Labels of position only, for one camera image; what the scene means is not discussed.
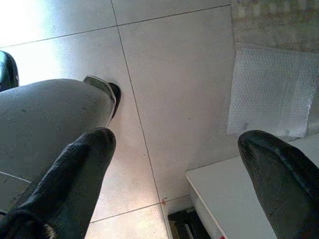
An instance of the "tiled floor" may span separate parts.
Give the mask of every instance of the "tiled floor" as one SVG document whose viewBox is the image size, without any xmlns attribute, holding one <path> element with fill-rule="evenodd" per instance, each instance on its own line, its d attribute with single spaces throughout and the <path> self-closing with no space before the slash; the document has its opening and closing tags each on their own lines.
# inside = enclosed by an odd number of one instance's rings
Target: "tiled floor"
<svg viewBox="0 0 319 239">
<path fill-rule="evenodd" d="M 2 25 L 0 47 L 16 59 L 21 85 L 91 74 L 122 89 L 110 125 L 117 149 L 87 238 L 168 238 L 163 213 L 190 203 L 184 172 L 238 155 L 237 138 L 225 135 L 229 2 L 0 3 L 12 19 Z"/>
</svg>

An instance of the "floor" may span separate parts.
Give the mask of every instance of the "floor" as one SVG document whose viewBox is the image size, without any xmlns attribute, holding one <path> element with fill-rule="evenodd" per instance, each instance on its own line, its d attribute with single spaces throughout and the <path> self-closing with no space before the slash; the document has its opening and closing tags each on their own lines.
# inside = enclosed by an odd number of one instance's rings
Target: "floor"
<svg viewBox="0 0 319 239">
<path fill-rule="evenodd" d="M 20 85 L 88 74 L 123 93 L 117 149 L 87 239 L 166 239 L 191 205 L 185 171 L 238 155 L 225 134 L 234 61 L 230 0 L 11 0 L 0 47 Z"/>
</svg>

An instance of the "bubble wrap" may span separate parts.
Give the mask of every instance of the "bubble wrap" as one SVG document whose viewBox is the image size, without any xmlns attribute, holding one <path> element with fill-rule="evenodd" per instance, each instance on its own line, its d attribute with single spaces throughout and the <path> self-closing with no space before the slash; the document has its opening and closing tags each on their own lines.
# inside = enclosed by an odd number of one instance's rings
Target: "bubble wrap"
<svg viewBox="0 0 319 239">
<path fill-rule="evenodd" d="M 238 49 L 227 133 L 260 129 L 304 137 L 318 77 L 319 54 L 252 45 Z"/>
</svg>

